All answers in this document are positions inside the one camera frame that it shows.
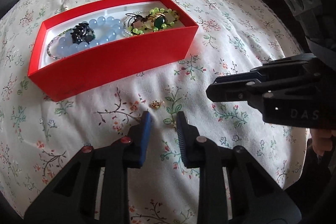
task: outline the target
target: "human hand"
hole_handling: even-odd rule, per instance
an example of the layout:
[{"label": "human hand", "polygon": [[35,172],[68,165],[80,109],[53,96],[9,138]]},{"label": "human hand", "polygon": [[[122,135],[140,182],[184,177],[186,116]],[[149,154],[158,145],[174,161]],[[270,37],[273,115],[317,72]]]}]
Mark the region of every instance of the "human hand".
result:
[{"label": "human hand", "polygon": [[313,150],[319,155],[323,156],[325,151],[331,151],[333,148],[333,143],[331,141],[331,136],[336,137],[336,130],[328,129],[311,129],[310,130]]}]

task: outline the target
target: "jade pendant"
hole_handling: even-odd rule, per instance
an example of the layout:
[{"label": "jade pendant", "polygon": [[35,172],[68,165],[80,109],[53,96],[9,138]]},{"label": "jade pendant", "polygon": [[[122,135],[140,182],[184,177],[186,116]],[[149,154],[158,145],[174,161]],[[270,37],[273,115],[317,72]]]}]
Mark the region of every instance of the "jade pendant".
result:
[{"label": "jade pendant", "polygon": [[156,27],[158,29],[162,29],[161,25],[163,23],[166,23],[166,17],[160,16],[160,17],[158,17],[154,20],[154,27]]}]

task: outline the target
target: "white floral fabric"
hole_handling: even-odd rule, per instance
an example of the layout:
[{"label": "white floral fabric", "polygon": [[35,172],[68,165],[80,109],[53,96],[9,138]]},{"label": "white floral fabric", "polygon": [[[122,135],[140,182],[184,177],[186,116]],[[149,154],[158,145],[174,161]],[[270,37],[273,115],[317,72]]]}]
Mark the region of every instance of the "white floral fabric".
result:
[{"label": "white floral fabric", "polygon": [[[83,145],[111,144],[144,110],[153,125],[143,168],[129,170],[132,223],[196,223],[199,170],[181,161],[180,110],[218,145],[243,145],[281,187],[299,178],[304,129],[266,124],[246,102],[212,103],[205,94],[220,75],[299,53],[260,0],[173,0],[199,24],[184,60],[52,102],[27,78],[39,27],[93,1],[20,0],[0,20],[0,190],[21,216]],[[164,105],[154,110],[153,100]]]}]

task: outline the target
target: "black hair clip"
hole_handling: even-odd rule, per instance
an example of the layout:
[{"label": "black hair clip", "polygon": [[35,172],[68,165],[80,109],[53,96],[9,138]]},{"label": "black hair clip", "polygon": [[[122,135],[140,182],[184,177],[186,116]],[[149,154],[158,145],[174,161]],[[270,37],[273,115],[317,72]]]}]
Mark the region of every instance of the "black hair clip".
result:
[{"label": "black hair clip", "polygon": [[72,42],[76,44],[80,44],[81,42],[87,42],[90,44],[92,40],[96,38],[95,32],[93,29],[89,27],[88,23],[79,23],[72,29],[73,32],[71,33]]}]

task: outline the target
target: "green beaded bracelet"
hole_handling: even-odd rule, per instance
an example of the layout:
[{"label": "green beaded bracelet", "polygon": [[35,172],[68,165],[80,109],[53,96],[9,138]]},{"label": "green beaded bracelet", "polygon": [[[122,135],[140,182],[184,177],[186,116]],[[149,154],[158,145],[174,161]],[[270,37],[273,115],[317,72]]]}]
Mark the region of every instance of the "green beaded bracelet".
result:
[{"label": "green beaded bracelet", "polygon": [[[172,15],[174,17],[174,20],[168,22],[165,14]],[[179,19],[179,17],[180,17],[179,14],[175,10],[172,9],[166,10],[165,8],[159,9],[158,7],[155,7],[154,9],[151,9],[149,11],[149,15],[146,18],[148,19],[147,22],[151,23],[153,32],[157,32],[166,29],[168,26],[172,27],[175,24],[175,22]],[[144,34],[143,30],[138,30],[137,28],[132,28],[130,31],[132,34],[135,35]]]}]

